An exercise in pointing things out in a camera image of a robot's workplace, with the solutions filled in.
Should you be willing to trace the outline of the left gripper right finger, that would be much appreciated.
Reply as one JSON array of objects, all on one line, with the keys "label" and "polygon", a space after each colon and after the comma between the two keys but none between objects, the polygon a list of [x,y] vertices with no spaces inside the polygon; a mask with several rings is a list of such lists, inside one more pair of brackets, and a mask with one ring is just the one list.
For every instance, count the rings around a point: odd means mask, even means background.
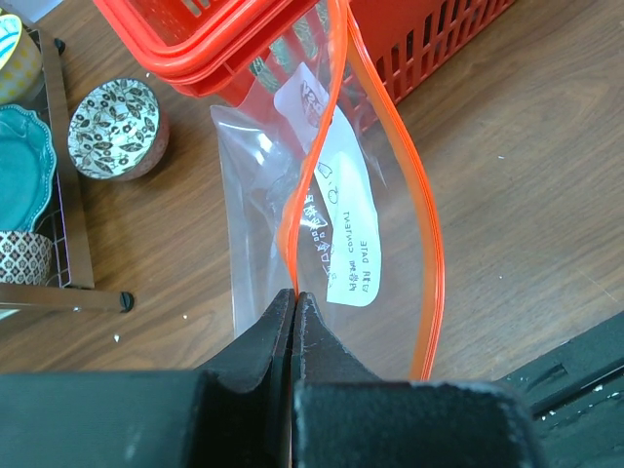
[{"label": "left gripper right finger", "polygon": [[526,406],[482,381],[388,381],[329,330],[313,294],[294,312],[295,467],[544,467]]}]

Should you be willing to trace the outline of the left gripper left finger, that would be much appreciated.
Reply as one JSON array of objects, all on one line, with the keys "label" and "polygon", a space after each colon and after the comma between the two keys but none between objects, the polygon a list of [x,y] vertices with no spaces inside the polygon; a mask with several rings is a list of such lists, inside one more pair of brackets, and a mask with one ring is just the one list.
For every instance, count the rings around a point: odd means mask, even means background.
[{"label": "left gripper left finger", "polygon": [[287,467],[296,298],[191,370],[1,378],[5,467]]}]

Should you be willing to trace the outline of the clear zip top bag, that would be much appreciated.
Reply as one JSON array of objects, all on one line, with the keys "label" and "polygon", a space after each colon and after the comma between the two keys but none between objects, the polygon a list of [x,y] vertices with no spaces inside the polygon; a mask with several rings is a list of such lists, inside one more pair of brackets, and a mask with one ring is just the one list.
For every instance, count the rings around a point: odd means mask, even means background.
[{"label": "clear zip top bag", "polygon": [[385,379],[431,375],[445,303],[441,224],[397,111],[368,128],[338,100],[353,35],[333,1],[315,66],[279,86],[268,69],[238,105],[211,109],[230,248],[233,330],[246,332],[281,289],[314,295],[324,323]]}]

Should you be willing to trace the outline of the red plastic shopping basket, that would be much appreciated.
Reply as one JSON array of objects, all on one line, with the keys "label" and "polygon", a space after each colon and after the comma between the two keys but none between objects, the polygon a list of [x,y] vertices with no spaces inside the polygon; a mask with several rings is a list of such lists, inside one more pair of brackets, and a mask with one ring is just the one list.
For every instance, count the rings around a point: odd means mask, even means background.
[{"label": "red plastic shopping basket", "polygon": [[[98,1],[135,59],[177,92],[240,104],[263,67],[279,86],[305,62],[315,66],[333,1]],[[338,103],[374,122],[399,121],[394,104],[507,11],[508,1],[346,1],[339,19],[353,35],[348,57],[370,64],[345,71]]]}]

